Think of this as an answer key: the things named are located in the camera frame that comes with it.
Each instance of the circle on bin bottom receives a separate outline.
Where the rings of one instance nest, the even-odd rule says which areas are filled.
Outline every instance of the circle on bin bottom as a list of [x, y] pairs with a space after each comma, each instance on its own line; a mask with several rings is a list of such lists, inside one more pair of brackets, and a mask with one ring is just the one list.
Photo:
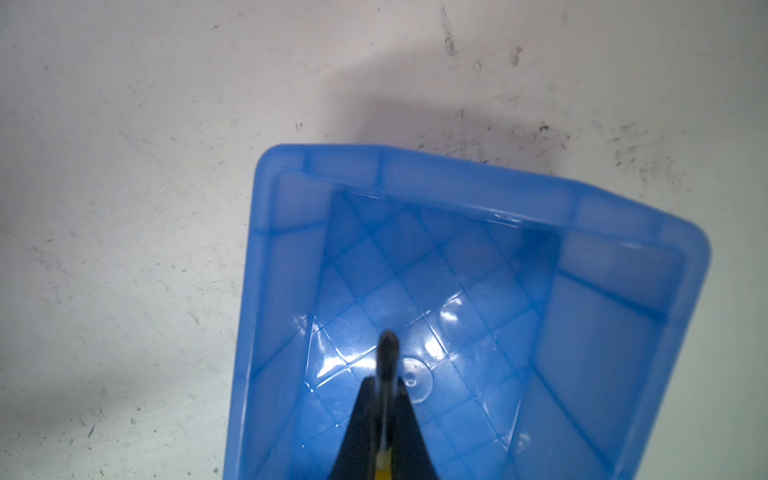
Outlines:
[[400, 361], [400, 372], [412, 404], [423, 402], [432, 393], [435, 377], [426, 363], [412, 356], [403, 357]]

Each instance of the blue container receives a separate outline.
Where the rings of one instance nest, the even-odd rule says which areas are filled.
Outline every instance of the blue container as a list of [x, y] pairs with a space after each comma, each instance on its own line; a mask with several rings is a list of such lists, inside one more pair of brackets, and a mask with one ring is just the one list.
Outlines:
[[224, 478], [325, 478], [384, 329], [442, 480], [633, 478], [709, 256], [695, 225], [571, 180], [272, 148]]

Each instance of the yellow object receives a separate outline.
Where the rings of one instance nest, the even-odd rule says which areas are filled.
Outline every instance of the yellow object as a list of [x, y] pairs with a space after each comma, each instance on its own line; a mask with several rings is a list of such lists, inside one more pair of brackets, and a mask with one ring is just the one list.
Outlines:
[[392, 480], [392, 449], [376, 453], [376, 473], [373, 480]]

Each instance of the dark pointed tip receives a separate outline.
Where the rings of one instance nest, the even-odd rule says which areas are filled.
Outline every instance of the dark pointed tip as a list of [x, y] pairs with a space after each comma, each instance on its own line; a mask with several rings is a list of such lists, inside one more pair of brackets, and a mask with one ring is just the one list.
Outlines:
[[379, 337], [376, 349], [376, 375], [383, 382], [391, 382], [395, 378], [399, 358], [400, 340], [394, 332], [386, 330]]

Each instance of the white surface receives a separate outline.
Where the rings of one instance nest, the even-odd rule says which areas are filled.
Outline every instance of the white surface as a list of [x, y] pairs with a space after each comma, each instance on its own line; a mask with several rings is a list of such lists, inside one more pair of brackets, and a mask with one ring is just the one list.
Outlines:
[[220, 476], [256, 160], [377, 141], [701, 225], [710, 275], [638, 478], [765, 478], [766, 20], [760, 0], [0, 2], [0, 477]]

